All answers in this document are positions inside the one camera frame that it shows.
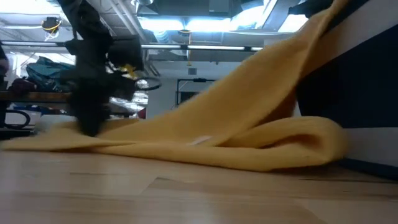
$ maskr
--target wooden floor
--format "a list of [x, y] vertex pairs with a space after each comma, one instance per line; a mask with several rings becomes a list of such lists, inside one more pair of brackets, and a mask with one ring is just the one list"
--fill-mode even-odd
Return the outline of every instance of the wooden floor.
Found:
[[261, 174], [95, 154], [0, 153], [0, 223], [398, 223], [398, 185], [339, 167]]

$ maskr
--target ceiling light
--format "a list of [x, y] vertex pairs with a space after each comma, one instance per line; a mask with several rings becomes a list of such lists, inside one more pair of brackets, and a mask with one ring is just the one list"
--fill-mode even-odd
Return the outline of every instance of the ceiling light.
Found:
[[46, 0], [3, 0], [0, 3], [0, 13], [60, 14], [62, 12], [61, 7]]
[[250, 26], [257, 22], [257, 20], [262, 16], [265, 10], [265, 6], [257, 6], [251, 9], [246, 9], [245, 11], [234, 16], [231, 24], [229, 25], [230, 30], [237, 30], [239, 27]]
[[261, 50], [261, 49], [262, 49], [262, 47], [252, 47], [252, 48], [251, 48], [252, 51], [259, 51], [259, 50]]
[[184, 29], [184, 25], [178, 19], [148, 19], [145, 17], [138, 17], [138, 20], [143, 29], [151, 31]]
[[25, 42], [25, 41], [2, 41], [3, 45], [9, 46], [29, 46], [29, 47], [59, 47], [54, 42]]
[[193, 19], [186, 29], [194, 32], [225, 32], [229, 31], [231, 19]]
[[188, 49], [195, 49], [195, 50], [244, 50], [244, 47], [189, 45]]
[[181, 49], [181, 45], [142, 44], [143, 49]]
[[288, 15], [278, 32], [296, 32], [307, 21], [308, 18], [306, 18], [304, 15]]

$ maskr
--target blurry black object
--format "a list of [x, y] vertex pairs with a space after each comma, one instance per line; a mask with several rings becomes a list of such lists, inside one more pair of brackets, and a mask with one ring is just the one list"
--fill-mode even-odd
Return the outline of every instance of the blurry black object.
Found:
[[[98, 12], [86, 0], [58, 0], [73, 28], [74, 38], [65, 43], [76, 55], [76, 67], [63, 71], [60, 81], [71, 85], [68, 104], [83, 134], [95, 136], [109, 118], [109, 97], [132, 100], [138, 80], [125, 78], [121, 67], [143, 70], [138, 36], [114, 39]], [[78, 40], [77, 33], [83, 38]], [[108, 73], [106, 67], [113, 71]]]
[[305, 17], [310, 18], [318, 12], [328, 9], [332, 3], [333, 0], [307, 0], [306, 2], [298, 4], [294, 7], [290, 7], [289, 14], [304, 14]]
[[24, 78], [17, 78], [7, 90], [15, 96], [22, 97], [32, 91], [36, 91], [36, 85]]
[[6, 69], [0, 66], [0, 87], [1, 87], [0, 90], [3, 90], [3, 86], [5, 84], [4, 78], [6, 77], [6, 73], [7, 73]]

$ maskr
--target metal frame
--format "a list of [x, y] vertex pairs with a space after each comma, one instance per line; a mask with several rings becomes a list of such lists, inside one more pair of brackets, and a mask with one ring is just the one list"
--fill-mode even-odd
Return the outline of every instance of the metal frame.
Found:
[[[63, 42], [34, 42], [34, 41], [2, 41], [4, 46], [24, 46], [24, 47], [65, 47]], [[192, 45], [192, 44], [142, 44], [143, 49], [179, 49], [179, 50], [222, 50], [257, 52], [262, 47], [244, 46], [220, 46], [220, 45]]]

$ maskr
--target bag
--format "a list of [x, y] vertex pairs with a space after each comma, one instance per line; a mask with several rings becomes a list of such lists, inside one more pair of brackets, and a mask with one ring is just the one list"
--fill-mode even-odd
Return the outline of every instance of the bag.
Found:
[[29, 75], [28, 81], [37, 85], [40, 92], [70, 92], [66, 85], [60, 84], [60, 72], [75, 68], [74, 65], [67, 63], [57, 63], [52, 60], [40, 57], [36, 63], [30, 63], [26, 66]]

